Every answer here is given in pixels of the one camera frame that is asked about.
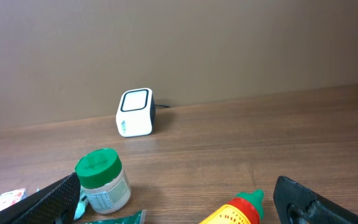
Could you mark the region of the green lid jar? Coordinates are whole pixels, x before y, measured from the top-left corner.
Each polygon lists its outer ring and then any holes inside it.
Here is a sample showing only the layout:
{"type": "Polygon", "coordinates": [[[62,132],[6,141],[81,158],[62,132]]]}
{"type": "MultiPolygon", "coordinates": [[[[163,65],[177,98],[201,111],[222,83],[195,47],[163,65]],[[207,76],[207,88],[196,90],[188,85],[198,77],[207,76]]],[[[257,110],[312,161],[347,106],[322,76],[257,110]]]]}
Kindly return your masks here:
{"type": "Polygon", "coordinates": [[[114,149],[95,150],[83,156],[75,166],[81,190],[92,209],[99,214],[120,210],[131,197],[131,185],[114,149]]]}

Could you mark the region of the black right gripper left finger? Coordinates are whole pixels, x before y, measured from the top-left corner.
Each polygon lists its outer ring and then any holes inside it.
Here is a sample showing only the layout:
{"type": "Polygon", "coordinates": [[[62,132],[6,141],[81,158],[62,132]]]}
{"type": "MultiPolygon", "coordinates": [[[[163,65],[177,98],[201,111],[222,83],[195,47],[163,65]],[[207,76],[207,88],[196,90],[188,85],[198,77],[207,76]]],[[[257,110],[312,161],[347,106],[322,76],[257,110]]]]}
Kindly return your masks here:
{"type": "Polygon", "coordinates": [[[0,211],[0,224],[72,224],[80,180],[72,173],[0,211]]]}

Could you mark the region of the small red white box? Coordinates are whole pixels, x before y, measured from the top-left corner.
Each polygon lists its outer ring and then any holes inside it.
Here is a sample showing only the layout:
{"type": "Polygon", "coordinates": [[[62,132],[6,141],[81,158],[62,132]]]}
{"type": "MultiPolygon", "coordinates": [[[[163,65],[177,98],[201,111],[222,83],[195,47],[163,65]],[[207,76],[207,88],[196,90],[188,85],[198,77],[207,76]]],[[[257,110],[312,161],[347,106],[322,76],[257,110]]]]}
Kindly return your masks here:
{"type": "Polygon", "coordinates": [[[14,205],[27,197],[27,189],[17,189],[0,194],[0,211],[14,205]]]}

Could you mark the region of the green 3M gloves packet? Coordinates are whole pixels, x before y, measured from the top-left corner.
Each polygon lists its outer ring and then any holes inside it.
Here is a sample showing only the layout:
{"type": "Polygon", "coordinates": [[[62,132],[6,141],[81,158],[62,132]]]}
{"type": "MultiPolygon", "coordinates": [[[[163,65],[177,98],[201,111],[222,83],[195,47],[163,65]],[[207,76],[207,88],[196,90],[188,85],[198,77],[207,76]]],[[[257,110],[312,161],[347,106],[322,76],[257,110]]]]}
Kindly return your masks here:
{"type": "Polygon", "coordinates": [[[132,215],[107,220],[96,220],[92,222],[80,222],[80,224],[144,224],[147,211],[139,210],[132,215]]]}

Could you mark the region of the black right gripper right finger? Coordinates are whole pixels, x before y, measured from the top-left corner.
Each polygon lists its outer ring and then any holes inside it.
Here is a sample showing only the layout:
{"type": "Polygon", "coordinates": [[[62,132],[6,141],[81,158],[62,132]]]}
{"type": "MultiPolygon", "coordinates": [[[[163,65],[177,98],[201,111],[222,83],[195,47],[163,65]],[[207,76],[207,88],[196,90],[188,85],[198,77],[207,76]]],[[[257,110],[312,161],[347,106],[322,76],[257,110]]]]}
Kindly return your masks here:
{"type": "Polygon", "coordinates": [[[358,224],[357,214],[283,175],[273,201],[281,223],[358,224]]]}

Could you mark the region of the red yellow sauce bottle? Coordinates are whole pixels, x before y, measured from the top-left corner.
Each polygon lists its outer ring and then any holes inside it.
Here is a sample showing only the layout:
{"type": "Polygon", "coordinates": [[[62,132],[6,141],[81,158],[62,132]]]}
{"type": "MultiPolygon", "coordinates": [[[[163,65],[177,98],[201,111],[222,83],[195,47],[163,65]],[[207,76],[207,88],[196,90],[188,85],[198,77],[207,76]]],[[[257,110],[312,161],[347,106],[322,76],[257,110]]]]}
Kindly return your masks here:
{"type": "Polygon", "coordinates": [[[232,200],[200,222],[200,224],[260,224],[264,218],[264,191],[238,193],[232,200]]]}

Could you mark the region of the light teal wipes packet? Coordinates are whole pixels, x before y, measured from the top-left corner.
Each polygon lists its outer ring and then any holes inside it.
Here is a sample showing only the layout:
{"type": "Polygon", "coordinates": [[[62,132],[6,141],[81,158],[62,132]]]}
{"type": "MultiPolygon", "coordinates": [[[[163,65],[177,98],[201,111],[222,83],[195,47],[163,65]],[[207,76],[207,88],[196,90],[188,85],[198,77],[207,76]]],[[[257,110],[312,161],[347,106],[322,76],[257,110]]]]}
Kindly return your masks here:
{"type": "Polygon", "coordinates": [[[75,211],[74,221],[78,221],[85,214],[88,203],[89,201],[85,192],[83,191],[83,189],[80,189],[80,199],[78,201],[78,205],[75,211]]]}

